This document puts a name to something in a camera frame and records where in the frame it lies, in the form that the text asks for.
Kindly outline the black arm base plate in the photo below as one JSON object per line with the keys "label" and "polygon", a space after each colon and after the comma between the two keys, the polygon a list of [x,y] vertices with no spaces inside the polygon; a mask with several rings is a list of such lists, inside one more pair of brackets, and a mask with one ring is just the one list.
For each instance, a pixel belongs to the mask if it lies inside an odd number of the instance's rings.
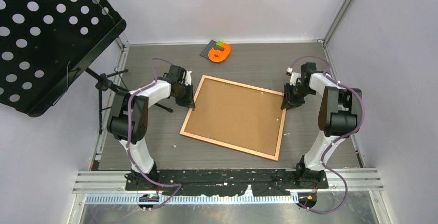
{"label": "black arm base plate", "polygon": [[255,196],[285,196],[289,190],[327,189],[326,176],[305,181],[293,169],[155,170],[149,182],[140,173],[124,175],[128,191],[152,190],[165,196],[241,196],[251,189]]}

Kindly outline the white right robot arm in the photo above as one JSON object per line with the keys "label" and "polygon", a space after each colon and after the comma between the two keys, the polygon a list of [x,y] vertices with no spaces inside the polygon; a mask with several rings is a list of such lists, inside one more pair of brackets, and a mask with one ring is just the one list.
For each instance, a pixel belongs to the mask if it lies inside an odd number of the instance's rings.
{"label": "white right robot arm", "polygon": [[322,96],[318,114],[319,134],[297,163],[294,175],[298,187],[313,187],[323,180],[327,161],[336,148],[355,134],[363,123],[362,92],[343,86],[327,72],[318,71],[314,62],[302,64],[300,72],[288,67],[286,75],[290,80],[284,85],[282,110],[302,106],[308,95]]}

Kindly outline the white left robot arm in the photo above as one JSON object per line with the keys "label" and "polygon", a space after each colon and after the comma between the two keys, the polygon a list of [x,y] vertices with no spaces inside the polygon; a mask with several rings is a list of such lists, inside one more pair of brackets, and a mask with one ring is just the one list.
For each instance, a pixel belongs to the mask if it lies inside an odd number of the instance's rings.
{"label": "white left robot arm", "polygon": [[107,131],[120,142],[130,160],[131,173],[127,178],[138,178],[146,190],[154,189],[159,181],[156,163],[145,140],[149,108],[169,98],[174,98],[179,106],[195,108],[191,71],[170,65],[168,72],[156,76],[146,86],[117,91],[107,121]]}

